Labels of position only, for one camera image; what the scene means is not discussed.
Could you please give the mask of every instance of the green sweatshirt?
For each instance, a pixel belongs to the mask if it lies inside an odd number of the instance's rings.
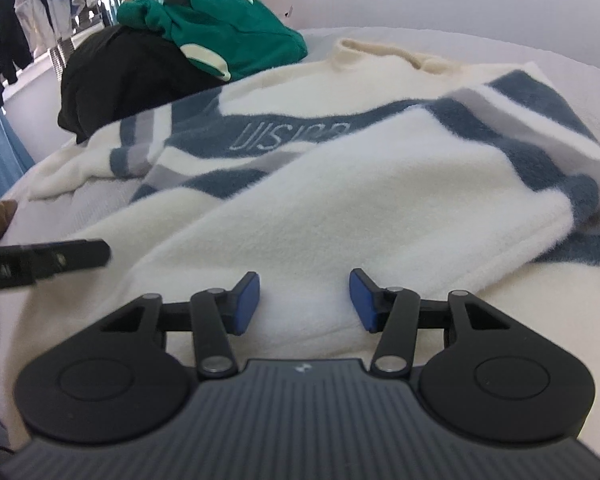
[[[195,66],[223,81],[300,61],[302,36],[258,0],[135,0],[118,21],[173,41]]]

